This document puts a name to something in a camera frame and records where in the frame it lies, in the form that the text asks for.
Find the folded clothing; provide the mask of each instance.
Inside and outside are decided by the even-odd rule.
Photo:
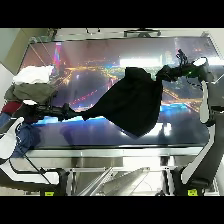
[[[36,103],[45,103],[54,92],[55,87],[46,83],[23,83],[10,86],[4,98],[7,101],[33,100]]]
[[[84,120],[104,116],[135,136],[149,132],[159,117],[163,85],[142,68],[126,68],[125,77],[114,84],[90,109],[80,112]]]
[[[12,116],[12,114],[15,113],[21,105],[22,103],[20,102],[10,101],[2,108],[2,113],[7,113]]]
[[[28,66],[23,68],[16,76],[14,76],[13,82],[16,85],[20,85],[22,83],[48,83],[49,76],[51,75],[53,68],[54,66]]]
[[[0,115],[0,127],[5,125],[10,119],[11,117],[8,114],[2,113]],[[34,143],[33,128],[34,127],[32,127],[31,125],[23,122],[23,124],[16,129],[18,144],[16,145],[15,150],[11,157],[13,158],[23,157],[23,154],[25,154],[29,150],[29,148],[33,146]]]

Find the screen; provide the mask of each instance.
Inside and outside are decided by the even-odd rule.
[[[181,49],[188,61],[208,57],[217,77],[223,74],[217,52],[207,37],[130,38],[35,43],[27,49],[21,69],[55,65],[51,80],[58,94],[54,106],[69,103],[75,111],[92,107],[116,82],[126,67],[142,67],[155,74],[163,65],[179,65]],[[197,79],[163,82],[160,115],[155,127],[140,138],[131,138],[104,117],[81,117],[58,122],[45,117],[34,124],[37,147],[205,144],[208,131],[199,120],[202,91]]]

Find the pile of clothes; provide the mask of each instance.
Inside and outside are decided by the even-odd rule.
[[[53,66],[28,66],[13,78],[13,84],[4,96],[6,104],[0,114],[0,128],[11,119],[12,114],[20,108],[23,102],[27,101],[29,104],[36,104],[48,101],[55,92],[54,86],[49,84],[49,76],[53,68]],[[18,144],[12,157],[22,157],[33,145],[34,130],[31,124],[35,122],[37,122],[37,119],[25,118],[22,125],[17,128],[16,135],[19,143],[17,141]]]

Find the display screen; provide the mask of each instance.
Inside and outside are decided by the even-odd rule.
[[[189,62],[201,56],[208,57],[217,77],[224,73],[207,37],[35,43],[28,48],[21,69],[29,65],[54,64],[51,80],[58,94],[53,105],[69,103],[75,111],[82,111],[92,107],[122,79],[126,67],[142,67],[155,78],[163,65],[178,66],[178,49],[186,54]],[[36,147],[205,144],[208,131],[199,120],[202,91],[198,84],[196,78],[187,80],[185,77],[175,83],[164,81],[157,124],[140,138],[131,138],[104,117],[87,121],[75,117],[63,122],[45,117],[34,124]]]

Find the yellow label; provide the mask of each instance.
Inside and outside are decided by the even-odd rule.
[[[188,196],[198,196],[198,192],[196,189],[188,190]]]
[[[45,196],[54,196],[54,192],[45,192]]]

